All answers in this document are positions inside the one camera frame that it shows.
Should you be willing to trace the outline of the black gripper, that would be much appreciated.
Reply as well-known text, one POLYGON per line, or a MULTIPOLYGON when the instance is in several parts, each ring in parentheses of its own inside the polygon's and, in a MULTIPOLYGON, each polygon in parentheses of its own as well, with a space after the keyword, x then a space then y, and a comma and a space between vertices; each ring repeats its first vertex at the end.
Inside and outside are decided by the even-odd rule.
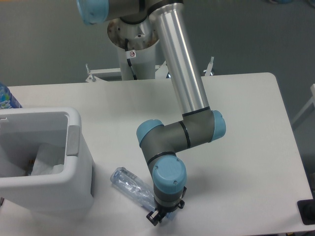
POLYGON ((174 202, 163 202, 159 199, 155 199, 156 209, 147 214, 146 218, 156 226, 161 223, 166 214, 176 211, 177 209, 183 209, 185 206, 184 200, 181 198, 174 202))

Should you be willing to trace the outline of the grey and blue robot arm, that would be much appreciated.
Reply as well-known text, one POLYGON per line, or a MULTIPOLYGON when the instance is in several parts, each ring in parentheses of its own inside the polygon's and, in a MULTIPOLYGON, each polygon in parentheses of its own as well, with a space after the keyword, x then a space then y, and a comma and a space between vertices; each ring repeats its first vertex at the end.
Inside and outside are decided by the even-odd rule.
POLYGON ((176 153, 225 135, 221 113, 211 110, 197 70, 182 18, 181 0, 79 0, 78 10, 87 25, 118 19, 139 26, 149 20, 161 42, 183 119, 164 125, 145 121, 137 139, 154 184, 155 209, 147 218, 156 225, 170 212, 183 208, 186 167, 176 153))

